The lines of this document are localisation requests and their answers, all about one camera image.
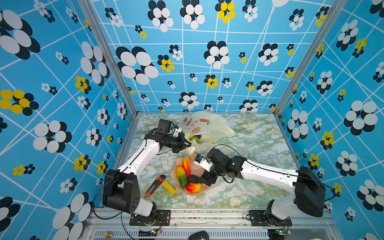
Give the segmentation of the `red yellow mango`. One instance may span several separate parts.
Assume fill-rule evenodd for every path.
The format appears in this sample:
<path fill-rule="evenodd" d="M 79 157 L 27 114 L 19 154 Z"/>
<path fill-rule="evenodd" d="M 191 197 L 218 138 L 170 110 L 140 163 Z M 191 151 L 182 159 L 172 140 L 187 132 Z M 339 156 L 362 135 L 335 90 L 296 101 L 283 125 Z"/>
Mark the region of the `red yellow mango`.
<path fill-rule="evenodd" d="M 200 183 L 188 183 L 186 190 L 190 193 L 197 193 L 202 189 L 202 184 Z"/>

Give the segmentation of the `green lime fruit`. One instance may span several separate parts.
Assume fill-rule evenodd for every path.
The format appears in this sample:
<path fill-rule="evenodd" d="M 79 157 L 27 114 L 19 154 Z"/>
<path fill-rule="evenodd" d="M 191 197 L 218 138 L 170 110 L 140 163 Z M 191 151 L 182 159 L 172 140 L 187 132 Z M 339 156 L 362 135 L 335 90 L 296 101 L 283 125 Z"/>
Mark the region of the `green lime fruit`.
<path fill-rule="evenodd" d="M 200 144 L 200 139 L 197 136 L 189 136 L 189 140 L 195 141 L 197 144 Z"/>

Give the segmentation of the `orange peach fruit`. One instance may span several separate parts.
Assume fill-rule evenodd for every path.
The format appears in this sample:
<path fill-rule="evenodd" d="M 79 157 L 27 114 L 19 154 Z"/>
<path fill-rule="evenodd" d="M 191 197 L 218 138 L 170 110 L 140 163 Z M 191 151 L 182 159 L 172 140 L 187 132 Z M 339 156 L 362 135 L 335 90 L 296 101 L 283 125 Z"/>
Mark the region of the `orange peach fruit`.
<path fill-rule="evenodd" d="M 184 157 L 182 159 L 182 167 L 186 173 L 187 178 L 191 175 L 191 165 L 190 165 L 190 158 Z"/>

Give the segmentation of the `translucent printed plastic bag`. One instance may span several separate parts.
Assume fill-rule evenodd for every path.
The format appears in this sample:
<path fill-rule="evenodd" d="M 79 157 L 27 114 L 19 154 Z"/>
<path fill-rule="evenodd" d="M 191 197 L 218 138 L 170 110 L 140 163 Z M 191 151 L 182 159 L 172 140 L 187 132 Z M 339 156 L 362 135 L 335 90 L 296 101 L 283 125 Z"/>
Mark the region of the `translucent printed plastic bag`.
<path fill-rule="evenodd" d="M 189 136 L 197 136 L 200 144 L 192 141 L 192 148 L 202 147 L 214 143 L 223 137 L 232 137 L 236 132 L 230 127 L 225 118 L 206 111 L 195 112 L 182 117 L 179 127 L 182 128 L 186 139 Z"/>

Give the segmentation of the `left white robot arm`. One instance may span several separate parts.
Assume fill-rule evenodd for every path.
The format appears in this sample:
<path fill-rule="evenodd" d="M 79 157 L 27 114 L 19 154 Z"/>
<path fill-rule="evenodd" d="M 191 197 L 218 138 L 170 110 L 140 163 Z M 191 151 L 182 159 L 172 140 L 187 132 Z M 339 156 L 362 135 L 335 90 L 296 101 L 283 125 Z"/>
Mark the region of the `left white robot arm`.
<path fill-rule="evenodd" d="M 141 197 L 139 178 L 154 156 L 163 148 L 173 153 L 190 147 L 182 128 L 161 119 L 158 127 L 146 133 L 143 143 L 134 155 L 116 170 L 108 170 L 103 188 L 103 206 L 137 215 L 149 222 L 156 219 L 156 204 Z"/>

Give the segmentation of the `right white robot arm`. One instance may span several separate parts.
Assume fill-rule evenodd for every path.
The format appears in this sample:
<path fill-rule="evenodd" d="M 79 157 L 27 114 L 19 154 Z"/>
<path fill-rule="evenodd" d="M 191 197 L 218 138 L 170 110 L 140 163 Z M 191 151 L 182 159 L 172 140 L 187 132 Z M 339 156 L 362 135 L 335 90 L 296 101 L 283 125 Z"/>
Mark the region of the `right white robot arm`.
<path fill-rule="evenodd" d="M 207 186 L 215 184 L 218 177 L 228 176 L 264 182 L 289 192 L 282 199 L 270 200 L 263 214 L 269 225 L 276 226 L 300 213 L 317 218 L 323 216 L 326 186 L 307 167 L 279 169 L 257 164 L 240 155 L 229 158 L 216 148 L 211 149 L 207 157 L 197 155 L 194 163 L 204 169 L 200 179 Z"/>

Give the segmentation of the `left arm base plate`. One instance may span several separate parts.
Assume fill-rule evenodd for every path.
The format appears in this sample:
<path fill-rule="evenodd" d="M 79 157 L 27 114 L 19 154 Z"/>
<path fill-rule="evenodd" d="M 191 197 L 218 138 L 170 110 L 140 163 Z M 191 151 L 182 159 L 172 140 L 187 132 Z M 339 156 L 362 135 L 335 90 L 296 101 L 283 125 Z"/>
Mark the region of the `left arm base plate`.
<path fill-rule="evenodd" d="M 149 216 L 131 215 L 130 226 L 169 226 L 171 220 L 170 210 L 152 211 Z"/>

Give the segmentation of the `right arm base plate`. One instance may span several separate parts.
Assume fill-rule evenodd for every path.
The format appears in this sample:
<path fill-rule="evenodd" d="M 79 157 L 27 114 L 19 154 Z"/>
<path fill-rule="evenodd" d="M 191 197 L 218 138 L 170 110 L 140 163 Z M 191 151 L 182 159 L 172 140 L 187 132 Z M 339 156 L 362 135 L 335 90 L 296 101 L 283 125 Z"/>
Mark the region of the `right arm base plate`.
<path fill-rule="evenodd" d="M 246 215 L 246 219 L 251 222 L 253 227 L 291 227 L 292 221 L 290 217 L 284 220 L 266 214 L 265 210 L 250 210 Z"/>

